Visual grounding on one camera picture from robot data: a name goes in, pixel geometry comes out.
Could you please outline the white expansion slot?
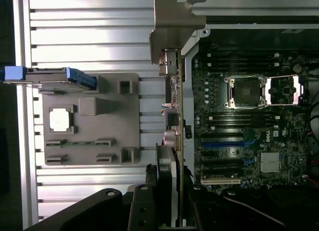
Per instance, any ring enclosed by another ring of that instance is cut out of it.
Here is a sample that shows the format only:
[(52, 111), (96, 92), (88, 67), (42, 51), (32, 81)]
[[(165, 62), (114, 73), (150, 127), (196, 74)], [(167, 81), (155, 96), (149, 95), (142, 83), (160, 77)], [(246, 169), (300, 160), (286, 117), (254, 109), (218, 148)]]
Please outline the white expansion slot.
[(238, 178), (204, 178), (200, 180), (203, 185), (238, 185), (241, 179)]

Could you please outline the blue expansion slot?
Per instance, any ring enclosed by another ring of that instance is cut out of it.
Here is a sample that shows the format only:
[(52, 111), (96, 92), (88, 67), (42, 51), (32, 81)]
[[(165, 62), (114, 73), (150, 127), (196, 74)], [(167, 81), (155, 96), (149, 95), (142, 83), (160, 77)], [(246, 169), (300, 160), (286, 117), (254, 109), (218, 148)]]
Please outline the blue expansion slot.
[(255, 141), (231, 141), (231, 142), (206, 142), (202, 143), (203, 148), (217, 147), (246, 147), (254, 144)]

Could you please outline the silver chipset heatsink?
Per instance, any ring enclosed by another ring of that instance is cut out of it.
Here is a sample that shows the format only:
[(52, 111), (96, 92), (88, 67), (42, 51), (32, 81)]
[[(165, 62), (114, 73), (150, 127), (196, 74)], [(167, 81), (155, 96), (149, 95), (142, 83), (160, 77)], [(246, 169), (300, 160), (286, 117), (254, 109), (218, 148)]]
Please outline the silver chipset heatsink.
[(260, 170), (262, 173), (278, 173), (281, 169), (279, 153), (261, 153)]

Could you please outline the green RAM stick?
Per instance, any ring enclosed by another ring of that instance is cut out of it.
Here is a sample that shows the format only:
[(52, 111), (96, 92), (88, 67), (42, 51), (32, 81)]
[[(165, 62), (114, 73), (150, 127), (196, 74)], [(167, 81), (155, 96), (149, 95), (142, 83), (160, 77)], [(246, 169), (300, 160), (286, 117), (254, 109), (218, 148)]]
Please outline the green RAM stick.
[(69, 142), (67, 140), (57, 140), (57, 141), (48, 141), (45, 143), (46, 146), (87, 146), (87, 145), (102, 145), (110, 147), (110, 142), (93, 142), (93, 141), (77, 141), (77, 142)]

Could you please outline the grey parts rack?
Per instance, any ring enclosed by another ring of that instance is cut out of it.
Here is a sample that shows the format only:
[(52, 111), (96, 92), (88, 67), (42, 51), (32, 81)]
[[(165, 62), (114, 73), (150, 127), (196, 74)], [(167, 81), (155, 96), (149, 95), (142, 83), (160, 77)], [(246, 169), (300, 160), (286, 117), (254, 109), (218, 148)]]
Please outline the grey parts rack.
[[(139, 77), (95, 74), (95, 90), (43, 94), (44, 160), (47, 165), (133, 165), (140, 161)], [(70, 127), (54, 132), (49, 112), (64, 108)], [(111, 146), (46, 146), (48, 141), (110, 142)]]

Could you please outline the green motherboard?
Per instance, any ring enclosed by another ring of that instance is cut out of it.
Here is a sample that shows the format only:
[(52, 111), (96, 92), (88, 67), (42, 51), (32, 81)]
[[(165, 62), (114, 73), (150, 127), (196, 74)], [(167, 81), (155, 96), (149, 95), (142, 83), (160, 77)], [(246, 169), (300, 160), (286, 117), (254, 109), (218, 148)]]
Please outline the green motherboard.
[[(192, 59), (194, 98), (194, 179), (238, 178), (238, 185), (207, 185), (216, 192), (236, 186), (259, 189), (298, 186), (307, 166), (308, 77), (293, 66), (308, 55), (297, 50), (220, 48), (200, 44)], [(261, 75), (265, 78), (298, 75), (304, 94), (298, 106), (266, 106), (233, 110), (224, 107), (227, 96), (224, 78), (232, 75)], [(246, 147), (203, 148), (206, 142), (255, 141)], [(279, 153), (278, 173), (262, 173), (261, 153)]]

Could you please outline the silver CPU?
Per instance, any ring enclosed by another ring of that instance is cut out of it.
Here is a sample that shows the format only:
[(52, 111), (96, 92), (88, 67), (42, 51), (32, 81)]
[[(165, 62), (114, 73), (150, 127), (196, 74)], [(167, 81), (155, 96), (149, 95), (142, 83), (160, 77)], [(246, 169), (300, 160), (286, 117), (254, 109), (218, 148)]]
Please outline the silver CPU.
[(50, 129), (54, 132), (66, 132), (70, 127), (69, 112), (64, 108), (55, 108), (49, 112)]

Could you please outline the CPU socket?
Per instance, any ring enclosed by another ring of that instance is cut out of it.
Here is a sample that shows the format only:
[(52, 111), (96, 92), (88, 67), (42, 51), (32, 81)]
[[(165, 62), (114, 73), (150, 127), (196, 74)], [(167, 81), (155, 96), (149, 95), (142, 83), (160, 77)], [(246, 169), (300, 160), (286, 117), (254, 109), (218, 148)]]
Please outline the CPU socket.
[(227, 88), (224, 107), (233, 110), (262, 109), (267, 106), (267, 79), (261, 75), (232, 75), (224, 78)]

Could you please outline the metal socket cover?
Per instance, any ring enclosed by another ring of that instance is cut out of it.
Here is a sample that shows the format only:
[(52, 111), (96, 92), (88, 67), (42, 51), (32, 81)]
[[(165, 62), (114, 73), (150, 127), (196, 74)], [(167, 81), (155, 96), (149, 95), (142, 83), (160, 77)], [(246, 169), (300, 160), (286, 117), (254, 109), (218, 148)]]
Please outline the metal socket cover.
[(304, 94), (304, 86), (298, 75), (267, 77), (264, 98), (267, 106), (298, 106)]

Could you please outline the hard disk in blue caddy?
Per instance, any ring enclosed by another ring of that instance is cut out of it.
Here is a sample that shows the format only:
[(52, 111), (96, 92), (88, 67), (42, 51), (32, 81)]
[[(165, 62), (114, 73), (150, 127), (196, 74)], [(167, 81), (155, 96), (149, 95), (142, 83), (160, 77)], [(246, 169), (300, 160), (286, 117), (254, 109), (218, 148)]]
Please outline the hard disk in blue caddy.
[(97, 79), (81, 70), (63, 68), (27, 68), (6, 66), (1, 81), (6, 84), (25, 85), (44, 91), (78, 92), (95, 90)]

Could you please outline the black open PC case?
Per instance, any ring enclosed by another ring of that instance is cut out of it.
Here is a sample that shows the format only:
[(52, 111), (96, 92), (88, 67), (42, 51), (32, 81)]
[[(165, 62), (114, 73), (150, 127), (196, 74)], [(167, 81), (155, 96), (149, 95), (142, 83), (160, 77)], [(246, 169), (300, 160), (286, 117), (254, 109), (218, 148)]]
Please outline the black open PC case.
[(308, 77), (307, 166), (303, 183), (259, 189), (231, 186), (252, 201), (263, 202), (271, 213), (315, 219), (319, 216), (319, 0), (207, 0), (195, 7), (205, 15), (205, 28), (198, 30), (185, 47), (184, 59), (184, 156), (194, 178), (194, 98), (192, 59), (200, 44), (220, 48), (297, 50), (308, 57), (301, 64)]

